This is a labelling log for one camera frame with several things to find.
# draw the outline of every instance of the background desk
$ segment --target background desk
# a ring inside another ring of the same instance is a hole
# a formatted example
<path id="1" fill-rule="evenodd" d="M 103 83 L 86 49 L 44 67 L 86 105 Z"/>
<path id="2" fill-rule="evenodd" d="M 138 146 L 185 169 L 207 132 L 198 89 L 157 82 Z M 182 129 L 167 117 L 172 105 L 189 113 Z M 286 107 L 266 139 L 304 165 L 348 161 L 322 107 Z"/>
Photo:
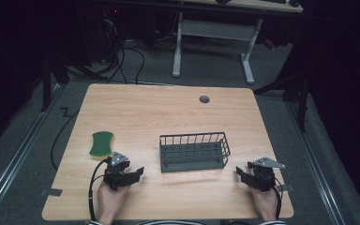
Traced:
<path id="1" fill-rule="evenodd" d="M 200 96 L 209 96 L 203 104 Z M 144 166 L 117 219 L 256 218 L 248 188 L 235 167 L 262 157 L 275 159 L 253 92 L 245 88 L 103 85 L 89 87 L 42 216 L 89 219 L 87 189 L 98 162 L 91 159 L 92 134 L 114 134 L 112 150 Z M 232 154 L 223 170 L 161 173 L 159 135 L 224 131 Z M 103 174 L 104 166 L 97 174 Z M 281 174 L 277 178 L 283 183 Z M 94 186 L 95 195 L 100 180 Z M 281 217 L 293 215 L 284 193 Z"/>

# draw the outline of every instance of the green sponge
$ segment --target green sponge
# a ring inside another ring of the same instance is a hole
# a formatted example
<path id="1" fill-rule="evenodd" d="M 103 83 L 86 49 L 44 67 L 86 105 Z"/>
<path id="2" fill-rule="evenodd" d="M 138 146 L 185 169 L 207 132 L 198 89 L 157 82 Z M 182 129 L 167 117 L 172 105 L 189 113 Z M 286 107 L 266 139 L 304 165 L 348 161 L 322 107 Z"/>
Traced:
<path id="1" fill-rule="evenodd" d="M 105 158 L 111 155 L 111 140 L 113 134 L 108 131 L 100 131 L 93 134 L 93 146 L 89 154 L 92 158 Z"/>

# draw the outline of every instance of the hand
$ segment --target hand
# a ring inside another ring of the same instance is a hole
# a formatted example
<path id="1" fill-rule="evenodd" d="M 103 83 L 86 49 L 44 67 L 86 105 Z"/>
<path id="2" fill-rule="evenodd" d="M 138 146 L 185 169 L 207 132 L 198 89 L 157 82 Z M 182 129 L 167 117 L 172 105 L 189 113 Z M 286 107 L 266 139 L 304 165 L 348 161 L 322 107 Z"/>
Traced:
<path id="1" fill-rule="evenodd" d="M 277 220 L 278 198 L 276 192 L 271 188 L 268 191 L 262 192 L 251 186 L 249 186 L 249 190 L 252 193 L 255 208 L 259 216 L 264 221 Z"/>
<path id="2" fill-rule="evenodd" d="M 98 218 L 99 223 L 104 225 L 113 224 L 113 219 L 121 209 L 129 189 L 130 186 L 126 186 L 118 187 L 117 190 L 112 190 L 107 183 L 101 181 L 97 193 L 98 211 L 100 214 Z"/>

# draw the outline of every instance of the black metal basket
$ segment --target black metal basket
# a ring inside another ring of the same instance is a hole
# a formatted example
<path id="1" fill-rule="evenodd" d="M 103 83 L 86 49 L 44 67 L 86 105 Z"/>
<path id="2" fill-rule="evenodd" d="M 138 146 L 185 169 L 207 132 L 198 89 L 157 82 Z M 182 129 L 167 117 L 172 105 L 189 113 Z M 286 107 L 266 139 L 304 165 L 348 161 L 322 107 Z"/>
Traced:
<path id="1" fill-rule="evenodd" d="M 224 168 L 230 147 L 224 132 L 159 136 L 163 173 Z"/>

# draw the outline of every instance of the sleeve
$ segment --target sleeve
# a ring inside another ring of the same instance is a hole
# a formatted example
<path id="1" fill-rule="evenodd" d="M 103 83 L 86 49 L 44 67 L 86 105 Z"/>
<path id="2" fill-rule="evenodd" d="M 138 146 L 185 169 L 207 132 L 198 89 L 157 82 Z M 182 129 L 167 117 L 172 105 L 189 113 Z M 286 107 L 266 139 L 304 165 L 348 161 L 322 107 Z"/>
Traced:
<path id="1" fill-rule="evenodd" d="M 260 225 L 286 225 L 286 223 L 284 221 L 275 220 L 275 221 L 264 222 L 261 223 Z"/>
<path id="2" fill-rule="evenodd" d="M 96 221 L 90 221 L 89 225 L 102 225 L 102 224 Z"/>

